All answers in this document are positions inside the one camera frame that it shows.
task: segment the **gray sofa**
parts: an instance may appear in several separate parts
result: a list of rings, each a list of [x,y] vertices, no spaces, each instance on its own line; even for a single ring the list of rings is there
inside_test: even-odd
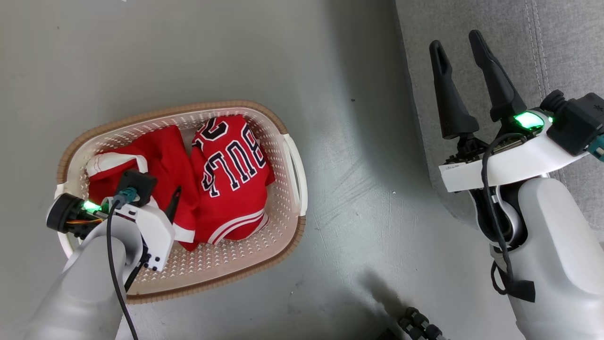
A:
[[[396,0],[396,5],[432,185],[455,218],[476,227],[469,194],[448,193],[440,179],[438,165],[456,153],[456,143],[440,134],[429,44],[442,43],[460,96],[480,124],[475,135],[491,141],[500,125],[489,117],[489,95],[472,57],[470,30],[482,32],[529,108],[555,89],[567,99],[589,92],[604,96],[604,7],[600,0]],[[550,175],[569,189],[604,241],[604,163],[584,157]]]

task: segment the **basketball jersey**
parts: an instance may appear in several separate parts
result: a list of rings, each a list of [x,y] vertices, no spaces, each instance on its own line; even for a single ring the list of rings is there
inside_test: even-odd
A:
[[[192,144],[200,201],[195,240],[242,240],[264,228],[266,187],[275,177],[243,116],[208,120]]]

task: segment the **orange wire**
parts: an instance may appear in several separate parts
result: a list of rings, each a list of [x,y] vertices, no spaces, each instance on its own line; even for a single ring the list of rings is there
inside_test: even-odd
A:
[[[67,224],[88,224],[88,223],[101,223],[103,221],[102,218],[97,218],[96,220],[86,221],[86,220],[71,220],[67,222]]]

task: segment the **basket handle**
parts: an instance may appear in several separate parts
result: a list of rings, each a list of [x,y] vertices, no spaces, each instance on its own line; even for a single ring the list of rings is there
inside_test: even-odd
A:
[[[285,150],[289,153],[289,157],[286,157],[289,172],[293,174],[290,178],[292,189],[294,190],[296,203],[298,203],[300,216],[305,216],[308,208],[308,187],[306,186],[306,174],[304,173],[302,158],[292,137],[289,134],[284,134],[283,138],[285,140]]]

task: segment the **white sticker label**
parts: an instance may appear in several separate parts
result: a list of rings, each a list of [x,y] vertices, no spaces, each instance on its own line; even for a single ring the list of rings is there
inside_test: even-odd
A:
[[[447,165],[445,165],[445,171],[446,170],[455,169],[455,168],[459,168],[460,166],[461,166],[460,164],[447,164]]]

